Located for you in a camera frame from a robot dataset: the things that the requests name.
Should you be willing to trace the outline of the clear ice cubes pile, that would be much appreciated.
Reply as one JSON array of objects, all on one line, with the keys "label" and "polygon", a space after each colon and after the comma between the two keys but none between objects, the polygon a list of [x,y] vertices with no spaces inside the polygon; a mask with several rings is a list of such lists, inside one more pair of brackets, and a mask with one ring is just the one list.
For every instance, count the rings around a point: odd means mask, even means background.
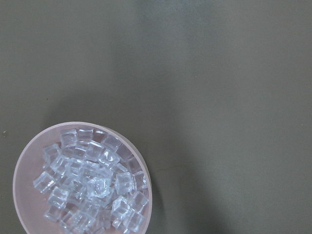
[{"label": "clear ice cubes pile", "polygon": [[43,148],[42,173],[33,181],[48,194],[44,217],[66,234],[138,233],[149,203],[145,173],[117,137],[95,128],[62,131]]}]

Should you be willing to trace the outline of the pink ice bowl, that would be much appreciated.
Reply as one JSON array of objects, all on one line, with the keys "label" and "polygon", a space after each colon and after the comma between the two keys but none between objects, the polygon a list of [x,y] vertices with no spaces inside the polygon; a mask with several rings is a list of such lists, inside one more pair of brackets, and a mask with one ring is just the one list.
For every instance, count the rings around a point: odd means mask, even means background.
[{"label": "pink ice bowl", "polygon": [[62,230],[58,223],[44,218],[47,210],[47,196],[41,194],[33,186],[33,180],[41,173],[44,160],[42,149],[52,143],[58,142],[63,130],[78,127],[93,127],[103,130],[118,138],[139,162],[145,173],[148,185],[149,204],[144,209],[145,220],[139,229],[140,234],[146,233],[152,214],[153,190],[148,167],[139,150],[126,137],[107,127],[87,122],[64,122],[53,125],[38,133],[23,149],[16,163],[13,176],[13,199],[19,220],[28,234],[60,234]]}]

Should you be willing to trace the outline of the brown table mat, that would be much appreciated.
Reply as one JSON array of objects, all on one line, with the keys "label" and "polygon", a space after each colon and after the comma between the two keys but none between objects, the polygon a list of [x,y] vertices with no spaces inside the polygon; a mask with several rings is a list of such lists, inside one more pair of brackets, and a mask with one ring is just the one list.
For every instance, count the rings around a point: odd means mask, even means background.
[{"label": "brown table mat", "polygon": [[150,234],[309,234],[312,3],[1,1],[1,233],[24,146],[69,121],[141,152]]}]

